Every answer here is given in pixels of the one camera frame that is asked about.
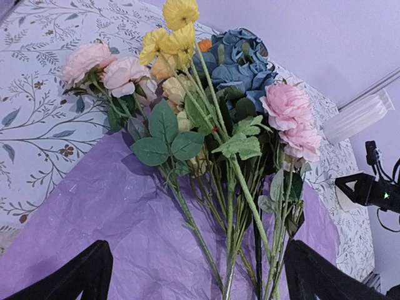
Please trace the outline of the pink paper flower bouquet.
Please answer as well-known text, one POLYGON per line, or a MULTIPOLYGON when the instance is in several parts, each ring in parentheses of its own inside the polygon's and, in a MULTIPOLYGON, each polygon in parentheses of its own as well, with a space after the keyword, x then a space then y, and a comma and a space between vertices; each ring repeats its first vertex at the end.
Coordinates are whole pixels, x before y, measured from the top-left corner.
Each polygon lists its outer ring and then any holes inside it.
POLYGON ((258 299, 279 299, 284 243, 304 222, 304 177, 322 138, 309 96, 278 80, 263 42, 244 29, 196 39, 196 1, 167 1, 166 25, 147 32, 139 57, 116 57, 108 44, 77 47, 62 68, 65 93, 102 96, 114 132, 127 129, 131 150, 158 168, 194 221, 178 179, 226 233, 231 297, 249 228, 255 266, 243 261, 258 299))

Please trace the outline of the white ribbed vase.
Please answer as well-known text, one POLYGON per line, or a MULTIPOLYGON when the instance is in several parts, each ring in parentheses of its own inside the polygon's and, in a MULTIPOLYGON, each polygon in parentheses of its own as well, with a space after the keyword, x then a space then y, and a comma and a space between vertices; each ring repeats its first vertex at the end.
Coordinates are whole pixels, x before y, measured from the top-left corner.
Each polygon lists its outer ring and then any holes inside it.
POLYGON ((322 125, 322 129, 327 140, 337 144, 372 126, 392 110, 393 103, 382 89, 342 108, 322 125))

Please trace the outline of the purple wrapping paper sheet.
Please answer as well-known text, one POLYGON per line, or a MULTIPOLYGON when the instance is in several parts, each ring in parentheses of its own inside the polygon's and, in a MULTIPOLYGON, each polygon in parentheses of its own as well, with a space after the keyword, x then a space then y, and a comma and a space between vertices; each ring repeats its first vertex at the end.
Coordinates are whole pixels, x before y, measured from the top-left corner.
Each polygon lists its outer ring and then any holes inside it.
POLYGON ((1 258, 1 297, 53 273, 97 240, 114 257, 109 299, 220 299, 211 268, 159 173, 104 136, 57 185, 1 258))

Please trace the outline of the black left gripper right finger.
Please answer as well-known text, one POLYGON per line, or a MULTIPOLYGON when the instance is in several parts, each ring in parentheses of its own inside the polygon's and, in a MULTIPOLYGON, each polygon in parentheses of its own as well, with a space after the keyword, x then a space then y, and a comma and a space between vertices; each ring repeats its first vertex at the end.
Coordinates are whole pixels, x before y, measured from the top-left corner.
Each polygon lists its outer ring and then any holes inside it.
POLYGON ((287 244, 284 267, 290 299, 388 299, 340 271, 300 240, 287 244))

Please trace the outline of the pink peony flower stem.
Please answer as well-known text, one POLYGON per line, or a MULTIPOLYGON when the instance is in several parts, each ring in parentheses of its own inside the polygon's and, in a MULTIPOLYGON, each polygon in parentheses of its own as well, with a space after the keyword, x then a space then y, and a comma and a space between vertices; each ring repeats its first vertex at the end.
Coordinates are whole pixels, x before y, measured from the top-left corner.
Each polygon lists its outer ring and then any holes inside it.
POLYGON ((310 99, 304 91, 277 83, 266 89, 260 101, 268 124, 276 133, 269 194, 259 198, 261 209, 274 218, 263 298, 279 299, 285 243, 303 225, 304 177, 309 163, 319 160, 322 138, 314 126, 310 99))

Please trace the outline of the yellow flower stem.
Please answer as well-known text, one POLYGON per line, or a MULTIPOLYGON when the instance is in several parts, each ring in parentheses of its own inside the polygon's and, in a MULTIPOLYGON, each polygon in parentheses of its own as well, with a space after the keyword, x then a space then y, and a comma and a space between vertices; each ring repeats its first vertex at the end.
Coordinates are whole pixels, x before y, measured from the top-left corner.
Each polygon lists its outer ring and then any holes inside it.
POLYGON ((262 296, 262 258, 271 244, 259 198, 274 172, 276 133, 260 97, 276 73, 261 41, 243 29, 197 42, 196 1, 167 1, 163 15, 167 26, 145 35, 140 61, 162 63, 171 77, 163 83, 165 100, 147 119, 149 137, 133 151, 162 172, 187 216, 178 177, 190 176, 194 197, 226 232, 226 275, 217 278, 223 298, 231 297, 238 259, 262 296))

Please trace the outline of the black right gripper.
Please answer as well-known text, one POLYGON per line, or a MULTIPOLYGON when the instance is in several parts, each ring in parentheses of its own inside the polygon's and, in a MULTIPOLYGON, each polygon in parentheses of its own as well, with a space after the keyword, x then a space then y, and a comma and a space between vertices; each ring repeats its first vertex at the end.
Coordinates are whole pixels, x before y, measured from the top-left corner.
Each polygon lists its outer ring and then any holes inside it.
POLYGON ((399 186, 372 175, 357 173, 338 177, 335 185, 353 202, 399 213, 399 186))

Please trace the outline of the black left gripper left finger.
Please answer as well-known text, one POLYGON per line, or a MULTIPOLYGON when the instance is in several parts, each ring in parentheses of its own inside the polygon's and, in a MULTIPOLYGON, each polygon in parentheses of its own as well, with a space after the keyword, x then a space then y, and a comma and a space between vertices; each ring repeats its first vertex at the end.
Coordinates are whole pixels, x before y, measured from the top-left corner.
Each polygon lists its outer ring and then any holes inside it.
POLYGON ((113 255, 107 241, 97 240, 44 279, 8 299, 107 299, 113 255))

